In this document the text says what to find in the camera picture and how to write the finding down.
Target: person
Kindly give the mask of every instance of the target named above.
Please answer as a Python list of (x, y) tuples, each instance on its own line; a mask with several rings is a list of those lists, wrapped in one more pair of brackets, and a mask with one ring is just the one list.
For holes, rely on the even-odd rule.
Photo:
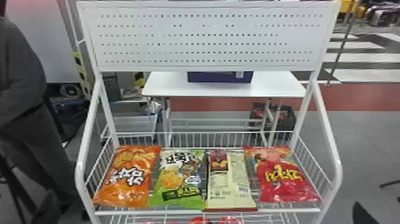
[(65, 207), (78, 198), (74, 166), (43, 104), (45, 90), (38, 56), (18, 27), (0, 17), (0, 150)]

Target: white table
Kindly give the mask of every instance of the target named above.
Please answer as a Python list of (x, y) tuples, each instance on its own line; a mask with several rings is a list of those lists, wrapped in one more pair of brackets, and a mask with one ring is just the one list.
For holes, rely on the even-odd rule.
[(251, 83), (190, 83), (186, 72), (152, 72), (142, 91), (149, 97), (303, 98), (305, 88), (289, 71), (255, 71)]
[[(147, 97), (162, 98), (162, 120), (165, 132), (172, 132), (171, 104), (169, 97), (255, 97), (268, 98), (264, 107), (262, 119), (236, 119), (244, 122), (261, 122), (261, 130), (264, 130), (267, 116), (273, 122), (275, 130), (280, 114), (282, 100), (278, 106), (275, 117), (269, 110), (270, 98), (303, 98), (305, 88), (297, 81), (289, 71), (255, 71), (251, 83), (190, 83), (186, 72), (152, 72), (149, 76), (142, 94)], [(173, 119), (188, 122), (198, 122), (212, 119)], [(171, 136), (165, 136), (166, 144), (171, 142)]]

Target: snack bag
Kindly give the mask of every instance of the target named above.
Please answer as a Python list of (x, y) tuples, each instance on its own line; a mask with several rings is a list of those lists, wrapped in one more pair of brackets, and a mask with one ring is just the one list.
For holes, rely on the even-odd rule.
[(219, 224), (242, 224), (242, 222), (233, 216), (226, 216), (219, 220)]
[(213, 224), (213, 223), (208, 219), (204, 219), (203, 217), (198, 216), (191, 219), (189, 224)]
[(146, 208), (154, 161), (160, 146), (125, 145), (117, 149), (95, 204)]
[(245, 147), (260, 182), (262, 202), (318, 201), (319, 197), (300, 172), (289, 147)]
[(205, 211), (256, 211), (243, 153), (210, 151)]
[(204, 150), (167, 150), (162, 151), (160, 157), (160, 175), (148, 205), (203, 209), (199, 169)]

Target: cream snack bag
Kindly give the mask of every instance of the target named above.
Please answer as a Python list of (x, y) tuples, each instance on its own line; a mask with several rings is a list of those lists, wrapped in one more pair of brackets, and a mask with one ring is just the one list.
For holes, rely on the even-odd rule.
[(206, 211), (255, 211), (243, 153), (208, 153)]

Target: orange snack bag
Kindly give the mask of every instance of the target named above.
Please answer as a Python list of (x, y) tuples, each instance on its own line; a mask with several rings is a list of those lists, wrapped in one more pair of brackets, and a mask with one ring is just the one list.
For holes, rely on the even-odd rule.
[(161, 146), (124, 145), (117, 149), (95, 204), (146, 208), (154, 161)]

